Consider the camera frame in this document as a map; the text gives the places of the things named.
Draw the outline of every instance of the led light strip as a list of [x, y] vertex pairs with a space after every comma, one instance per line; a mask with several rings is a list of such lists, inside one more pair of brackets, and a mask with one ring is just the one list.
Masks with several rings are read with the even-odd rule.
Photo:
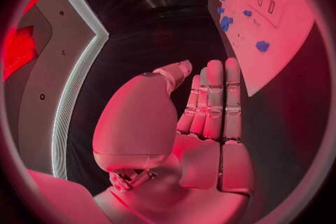
[[74, 65], [59, 99], [54, 120], [52, 139], [53, 175], [63, 179], [67, 179], [66, 149], [72, 111], [88, 71], [109, 38], [109, 33], [85, 0], [68, 1], [96, 36], [90, 41]]

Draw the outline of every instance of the robotic hand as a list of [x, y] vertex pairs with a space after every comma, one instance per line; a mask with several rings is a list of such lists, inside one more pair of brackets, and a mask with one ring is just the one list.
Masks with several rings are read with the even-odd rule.
[[254, 181], [240, 142], [240, 68], [236, 59], [226, 61], [223, 135], [224, 71], [218, 60], [193, 78], [177, 122], [169, 96], [191, 70], [184, 61], [137, 76], [103, 111], [93, 149], [113, 186], [95, 199], [110, 220], [226, 223], [244, 212]]

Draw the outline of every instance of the light strip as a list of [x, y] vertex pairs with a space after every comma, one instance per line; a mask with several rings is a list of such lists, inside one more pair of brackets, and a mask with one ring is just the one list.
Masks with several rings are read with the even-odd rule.
[[72, 111], [88, 71], [109, 38], [109, 33], [85, 0], [68, 1], [96, 36], [90, 41], [74, 65], [56, 111], [52, 137], [52, 166], [53, 175], [63, 179], [67, 179], [66, 148]]

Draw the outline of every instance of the white robot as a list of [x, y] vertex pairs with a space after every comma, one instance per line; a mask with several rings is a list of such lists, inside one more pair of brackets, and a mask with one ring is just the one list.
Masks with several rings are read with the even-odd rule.
[[102, 112], [93, 151], [111, 187], [95, 200], [112, 223], [231, 223], [244, 213], [254, 177], [240, 141], [239, 65], [225, 63], [225, 110], [223, 65], [212, 60], [178, 121], [170, 94], [191, 71], [185, 60], [136, 76]]

